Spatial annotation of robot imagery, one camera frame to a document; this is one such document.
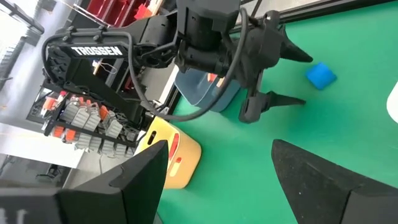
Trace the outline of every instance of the blue cube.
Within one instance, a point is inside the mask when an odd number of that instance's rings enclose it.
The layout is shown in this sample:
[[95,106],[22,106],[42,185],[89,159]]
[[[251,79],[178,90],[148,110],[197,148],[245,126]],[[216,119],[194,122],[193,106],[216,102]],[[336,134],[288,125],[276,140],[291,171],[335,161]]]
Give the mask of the blue cube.
[[307,79],[319,90],[323,90],[337,79],[337,76],[322,62],[307,71]]

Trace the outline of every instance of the green table surface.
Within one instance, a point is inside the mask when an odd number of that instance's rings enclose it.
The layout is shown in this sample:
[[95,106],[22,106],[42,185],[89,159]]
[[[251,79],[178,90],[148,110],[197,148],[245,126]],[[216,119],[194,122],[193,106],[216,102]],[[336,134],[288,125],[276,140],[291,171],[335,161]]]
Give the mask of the green table surface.
[[[202,157],[189,185],[165,190],[164,223],[296,223],[271,160],[283,139],[332,162],[398,187],[398,124],[386,101],[398,80],[398,2],[287,24],[312,64],[281,60],[262,91],[307,100],[272,108],[253,124],[238,121],[246,92],[221,114],[175,123],[198,141]],[[305,71],[325,62],[338,79],[319,91]],[[182,99],[175,114],[197,108]]]

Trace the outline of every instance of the yellow object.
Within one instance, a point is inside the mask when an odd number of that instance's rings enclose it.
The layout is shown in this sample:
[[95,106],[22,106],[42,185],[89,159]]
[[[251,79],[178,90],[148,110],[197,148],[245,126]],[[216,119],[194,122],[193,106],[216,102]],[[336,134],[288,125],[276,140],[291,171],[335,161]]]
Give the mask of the yellow object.
[[218,83],[216,86],[219,88],[223,84],[223,82],[224,82],[224,78],[220,78],[220,80],[218,80]]
[[182,189],[189,183],[198,165],[201,147],[172,124],[155,117],[137,152],[142,152],[160,140],[167,140],[169,144],[169,164],[164,188]]

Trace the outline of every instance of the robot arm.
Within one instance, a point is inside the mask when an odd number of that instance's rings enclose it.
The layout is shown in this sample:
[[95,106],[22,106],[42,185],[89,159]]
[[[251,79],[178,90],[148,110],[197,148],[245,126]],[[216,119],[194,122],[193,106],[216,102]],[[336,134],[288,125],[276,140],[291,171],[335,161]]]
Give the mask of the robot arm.
[[[123,28],[70,27],[60,30],[44,45],[44,55],[45,48],[49,45],[49,56],[43,58],[47,61],[45,70],[52,82],[58,86],[66,90],[87,86],[91,92],[121,110],[133,121],[137,119],[134,114],[143,110],[139,103],[125,101],[97,80],[90,74],[89,65],[82,59],[127,58],[130,68],[132,66],[165,68],[175,57],[175,63],[182,72],[188,68],[195,68],[218,74],[219,77],[227,76],[230,67],[236,67],[230,71],[232,77],[237,79],[243,88],[248,89],[248,96],[239,115],[239,119],[245,123],[259,120],[261,113],[271,106],[304,104],[300,99],[273,92],[267,94],[259,92],[263,70],[275,66],[281,57],[299,62],[312,61],[309,55],[287,38],[284,26],[279,25],[279,13],[270,11],[260,21],[249,18],[255,28],[242,34],[243,44],[239,48],[237,47],[239,43],[231,41],[228,32],[234,27],[240,2],[235,0],[232,3],[228,1],[228,4],[219,4],[221,2],[223,0],[178,1],[178,13],[141,19]],[[238,59],[233,63],[235,55],[238,55]],[[132,72],[131,76],[134,83],[136,80]],[[230,82],[227,80],[229,77],[226,77],[224,85]],[[223,89],[225,88],[220,88],[218,98],[223,94]],[[140,99],[147,103],[139,86],[136,90]],[[178,116],[165,115],[164,118],[178,119]],[[192,118],[185,116],[180,120]]]

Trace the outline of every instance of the black cable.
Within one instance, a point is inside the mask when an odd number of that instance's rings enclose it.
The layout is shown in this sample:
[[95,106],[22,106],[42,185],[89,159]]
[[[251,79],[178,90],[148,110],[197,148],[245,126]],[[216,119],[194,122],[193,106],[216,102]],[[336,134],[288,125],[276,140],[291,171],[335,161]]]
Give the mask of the black cable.
[[166,105],[160,105],[160,106],[155,107],[155,109],[157,111],[162,111],[164,108],[166,108]]
[[32,107],[36,106],[37,104],[39,104],[42,100],[45,100],[46,97],[50,96],[50,94],[52,94],[54,91],[51,91],[49,93],[46,93],[44,96],[40,97],[39,99],[37,99],[35,102],[33,102]]
[[252,16],[252,17],[255,17],[255,16],[256,16],[257,11],[258,11],[259,8],[260,8],[261,2],[262,2],[262,0],[257,0],[257,3],[256,3],[256,5],[254,6],[254,9],[253,9],[253,11],[252,11],[252,13],[251,13],[251,16]]
[[[235,54],[233,56],[233,60],[231,62],[231,65],[224,77],[224,82],[223,84],[221,84],[220,89],[218,90],[216,96],[212,99],[212,101],[204,108],[201,108],[199,110],[197,110],[194,113],[191,114],[187,114],[187,115],[182,115],[182,116],[175,116],[175,115],[170,115],[170,114],[162,114],[160,111],[157,111],[148,101],[148,99],[145,97],[145,94],[143,93],[143,91],[141,90],[140,84],[134,74],[134,68],[133,68],[133,41],[132,41],[132,36],[130,33],[128,32],[103,32],[103,35],[107,35],[107,36],[125,36],[128,38],[129,41],[129,47],[128,47],[128,62],[129,62],[129,69],[130,69],[130,76],[131,76],[131,81],[135,87],[135,90],[137,91],[137,94],[139,96],[139,98],[142,100],[142,106],[150,111],[153,115],[158,116],[160,118],[166,119],[166,120],[174,120],[174,121],[190,121],[192,119],[198,118],[201,115],[205,114],[206,112],[208,112],[217,102],[218,100],[222,97],[222,95],[224,94],[224,92],[226,91],[228,85],[231,83],[232,79],[234,78],[234,70],[235,67],[238,65],[238,63],[240,62],[240,58],[241,58],[241,54],[243,51],[243,47],[244,47],[244,43],[246,41],[246,36],[248,34],[248,13],[246,11],[245,8],[241,8],[239,10],[241,17],[242,17],[242,29],[241,29],[241,36],[238,42],[238,46],[235,49],[232,49],[229,47],[229,50],[234,52]],[[75,33],[72,34],[75,36],[92,36],[92,32],[82,32],[82,33]],[[222,34],[223,35],[223,39],[226,39],[226,41],[230,40],[229,35],[228,34]],[[55,35],[49,39],[47,39],[44,42],[43,48],[42,48],[42,60],[43,62],[46,62],[46,48],[47,48],[47,44],[57,38],[63,37],[63,35]],[[53,82],[56,82],[58,79],[57,77],[52,74],[49,73],[48,71],[50,71],[49,66],[47,65],[47,63],[44,63],[44,69],[47,72],[47,74],[49,75],[49,77],[53,80]]]
[[135,98],[124,98],[127,102],[141,102],[142,100],[140,99],[135,99]]
[[145,132],[137,141],[136,141],[136,147],[139,145],[141,140],[147,135],[147,132]]
[[155,108],[153,108],[153,106],[151,106],[148,102],[148,99],[145,97],[144,93],[142,92],[141,88],[139,87],[139,83],[137,81],[137,79],[134,76],[134,72],[132,72],[133,67],[132,67],[132,38],[131,35],[128,34],[128,38],[129,38],[129,55],[128,55],[128,60],[129,60],[129,69],[130,69],[130,76],[131,76],[131,80],[134,84],[134,86],[136,87],[136,91],[138,93],[139,98],[142,100],[142,102],[144,103],[143,107],[145,109],[147,109],[148,111],[150,111],[152,114],[161,117],[163,119],[167,119],[167,120],[175,120],[175,121],[190,121],[192,119],[198,118],[201,115],[205,114],[206,112],[208,112],[217,102],[218,100],[221,98],[221,96],[224,94],[225,90],[227,89],[229,83],[231,82],[231,80],[233,79],[233,72],[235,70],[235,67],[237,66],[237,64],[240,61],[240,57],[241,57],[241,53],[243,51],[243,47],[244,47],[244,43],[246,41],[246,36],[247,36],[247,32],[248,32],[248,13],[246,11],[245,8],[241,8],[239,10],[239,12],[241,13],[241,17],[242,17],[242,29],[241,29],[241,38],[238,42],[238,47],[236,49],[236,53],[233,57],[233,60],[231,62],[231,65],[229,67],[229,70],[227,71],[225,78],[224,78],[224,82],[223,84],[220,86],[220,89],[217,93],[217,95],[213,98],[213,100],[209,103],[209,105],[207,105],[204,108],[201,108],[199,110],[197,110],[194,113],[188,114],[188,115],[183,115],[183,116],[175,116],[175,115],[169,115],[169,114],[162,114],[161,112],[157,111]]
[[258,19],[256,19],[255,17],[248,17],[249,22],[254,26],[254,27],[258,27],[260,25],[260,21]]

